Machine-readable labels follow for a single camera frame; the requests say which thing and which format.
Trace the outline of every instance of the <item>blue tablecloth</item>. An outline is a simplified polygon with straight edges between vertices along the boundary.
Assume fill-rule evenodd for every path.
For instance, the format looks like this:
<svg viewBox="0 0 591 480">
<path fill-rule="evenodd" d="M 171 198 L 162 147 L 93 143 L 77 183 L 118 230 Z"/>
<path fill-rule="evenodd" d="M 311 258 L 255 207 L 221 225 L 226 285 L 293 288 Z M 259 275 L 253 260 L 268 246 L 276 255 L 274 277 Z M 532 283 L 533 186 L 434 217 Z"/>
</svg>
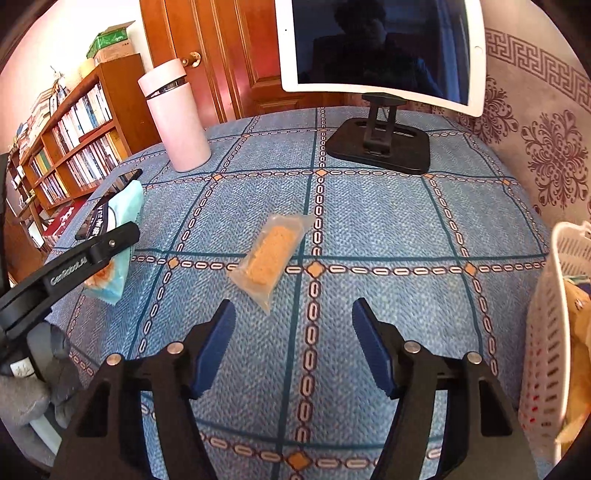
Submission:
<svg viewBox="0 0 591 480">
<path fill-rule="evenodd" d="M 298 110 L 207 130 L 202 167 L 176 173 L 162 145 L 111 174 L 61 237 L 73 235 L 117 174 L 141 167 L 141 238 L 123 299 L 78 288 L 50 316 L 89 382 L 111 352 L 151 355 L 208 321 L 222 299 L 236 330 L 219 373 L 194 404 L 220 479 L 368 479 L 396 403 L 378 390 L 351 323 L 365 297 L 377 317 L 432 352 L 479 351 L 517 406 L 525 316 L 547 232 L 494 153 L 457 124 L 400 112 L 428 132 L 431 172 L 408 176 L 326 155 L 326 139 L 362 108 Z M 270 316 L 227 278 L 270 213 L 317 216 L 275 291 Z M 437 466 L 438 397 L 423 476 Z M 165 478 L 152 403 L 144 425 Z"/>
</svg>

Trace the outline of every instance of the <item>white tablet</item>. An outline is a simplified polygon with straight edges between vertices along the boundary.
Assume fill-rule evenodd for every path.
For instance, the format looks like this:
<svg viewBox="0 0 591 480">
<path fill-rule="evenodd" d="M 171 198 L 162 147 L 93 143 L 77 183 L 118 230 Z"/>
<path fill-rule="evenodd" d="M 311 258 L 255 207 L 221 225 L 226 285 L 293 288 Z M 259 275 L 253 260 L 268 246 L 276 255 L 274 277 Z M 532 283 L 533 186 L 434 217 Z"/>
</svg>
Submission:
<svg viewBox="0 0 591 480">
<path fill-rule="evenodd" d="M 275 0 L 288 92 L 385 92 L 482 115 L 479 0 Z"/>
</svg>

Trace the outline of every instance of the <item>black tablet stand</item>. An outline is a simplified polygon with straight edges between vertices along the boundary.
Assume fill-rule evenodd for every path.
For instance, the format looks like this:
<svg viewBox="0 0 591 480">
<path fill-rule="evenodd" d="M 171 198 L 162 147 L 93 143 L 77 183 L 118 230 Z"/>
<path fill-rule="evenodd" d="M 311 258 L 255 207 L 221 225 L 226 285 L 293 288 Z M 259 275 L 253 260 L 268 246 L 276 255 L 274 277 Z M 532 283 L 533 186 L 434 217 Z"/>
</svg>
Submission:
<svg viewBox="0 0 591 480">
<path fill-rule="evenodd" d="M 368 118 L 345 121 L 326 142 L 328 155 L 411 175 L 428 172 L 428 135 L 396 123 L 396 110 L 406 100 L 388 93 L 366 93 L 362 98 L 371 104 Z M 378 120 L 379 107 L 390 108 L 387 122 Z"/>
</svg>

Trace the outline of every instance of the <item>white wall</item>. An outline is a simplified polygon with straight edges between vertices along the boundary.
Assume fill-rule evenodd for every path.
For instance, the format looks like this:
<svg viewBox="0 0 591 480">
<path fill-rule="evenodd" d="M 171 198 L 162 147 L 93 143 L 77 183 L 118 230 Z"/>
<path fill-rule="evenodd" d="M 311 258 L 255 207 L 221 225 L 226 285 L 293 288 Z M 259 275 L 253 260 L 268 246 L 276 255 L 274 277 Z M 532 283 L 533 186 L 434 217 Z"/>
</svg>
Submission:
<svg viewBox="0 0 591 480">
<path fill-rule="evenodd" d="M 144 68 L 152 69 L 139 0 L 58 0 L 27 32 L 0 73 L 0 152 L 8 151 L 53 71 L 68 74 L 85 58 L 98 32 L 135 20 L 127 32 Z"/>
</svg>

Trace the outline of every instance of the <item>green box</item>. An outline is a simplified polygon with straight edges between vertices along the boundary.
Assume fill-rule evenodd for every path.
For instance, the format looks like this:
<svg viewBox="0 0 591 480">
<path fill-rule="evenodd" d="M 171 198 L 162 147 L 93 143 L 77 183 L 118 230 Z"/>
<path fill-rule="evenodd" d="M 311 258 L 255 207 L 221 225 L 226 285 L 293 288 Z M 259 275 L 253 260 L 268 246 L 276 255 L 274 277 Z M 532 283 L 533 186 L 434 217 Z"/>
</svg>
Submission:
<svg viewBox="0 0 591 480">
<path fill-rule="evenodd" d="M 107 28 L 104 32 L 100 32 L 92 41 L 92 44 L 86 53 L 86 58 L 92 59 L 100 49 L 108 47 L 113 43 L 127 40 L 127 27 L 132 23 L 133 22 L 127 22 L 121 25 L 114 25 Z"/>
</svg>

